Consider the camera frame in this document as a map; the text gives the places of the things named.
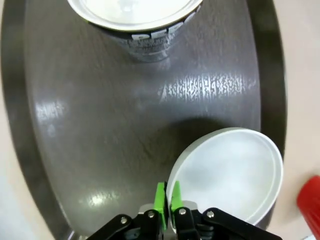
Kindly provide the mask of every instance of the paper cup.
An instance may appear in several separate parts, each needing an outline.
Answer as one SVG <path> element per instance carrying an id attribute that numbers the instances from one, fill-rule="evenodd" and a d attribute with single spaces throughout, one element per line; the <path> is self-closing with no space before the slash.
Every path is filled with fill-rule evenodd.
<path id="1" fill-rule="evenodd" d="M 181 198 L 203 213 L 218 208 L 256 225 L 276 201 L 283 180 L 277 146 L 260 132 L 225 128 L 196 140 L 172 168 L 167 199 L 176 181 Z"/>
<path id="2" fill-rule="evenodd" d="M 68 0 L 73 10 L 101 28 L 134 58 L 156 62 L 169 56 L 177 35 L 202 0 Z"/>

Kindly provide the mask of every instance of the red cup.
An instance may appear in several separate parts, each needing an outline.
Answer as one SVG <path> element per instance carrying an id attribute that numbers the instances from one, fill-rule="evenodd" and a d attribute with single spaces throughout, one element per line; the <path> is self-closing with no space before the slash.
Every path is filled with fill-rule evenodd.
<path id="1" fill-rule="evenodd" d="M 304 184 L 296 203 L 315 239 L 320 240 L 320 176 Z"/>

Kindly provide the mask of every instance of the silver screw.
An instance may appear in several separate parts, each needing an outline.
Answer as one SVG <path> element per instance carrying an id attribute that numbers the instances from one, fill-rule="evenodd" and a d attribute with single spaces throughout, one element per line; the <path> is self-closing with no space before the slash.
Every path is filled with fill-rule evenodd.
<path id="1" fill-rule="evenodd" d="M 121 224 L 125 224 L 127 221 L 128 221 L 128 219 L 124 216 L 120 220 Z"/>
<path id="2" fill-rule="evenodd" d="M 207 215 L 209 218 L 211 218 L 211 219 L 215 216 L 215 214 L 214 214 L 213 211 L 208 211 L 208 212 L 206 213 L 206 215 Z"/>
<path id="3" fill-rule="evenodd" d="M 155 213 L 153 211 L 148 212 L 148 217 L 153 218 L 155 216 Z"/>
<path id="4" fill-rule="evenodd" d="M 184 208 L 181 208 L 181 209 L 179 210 L 179 214 L 180 214 L 180 215 L 185 215 L 186 212 L 187 212 L 187 211 L 186 211 Z"/>

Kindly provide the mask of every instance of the beige table surface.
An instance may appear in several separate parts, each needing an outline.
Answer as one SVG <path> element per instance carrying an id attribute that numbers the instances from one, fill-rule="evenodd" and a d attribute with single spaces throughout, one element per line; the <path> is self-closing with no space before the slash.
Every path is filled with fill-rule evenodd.
<path id="1" fill-rule="evenodd" d="M 268 230 L 284 240 L 300 240 L 310 230 L 296 207 L 296 196 L 309 177 L 320 174 L 320 0 L 274 3 L 285 56 L 288 123 L 284 181 Z M 0 239 L 53 239 L 19 168 L 2 91 L 0 190 Z"/>

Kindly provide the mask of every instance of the metal tray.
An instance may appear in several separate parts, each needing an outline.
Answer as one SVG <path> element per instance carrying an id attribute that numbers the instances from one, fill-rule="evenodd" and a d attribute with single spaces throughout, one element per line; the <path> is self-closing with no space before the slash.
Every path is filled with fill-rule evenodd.
<path id="1" fill-rule="evenodd" d="M 181 44 L 156 63 L 132 60 L 66 0 L 6 1 L 2 26 L 15 149 L 57 240 L 135 216 L 179 154 L 209 132 L 261 131 L 284 153 L 284 63 L 271 0 L 204 0 Z"/>

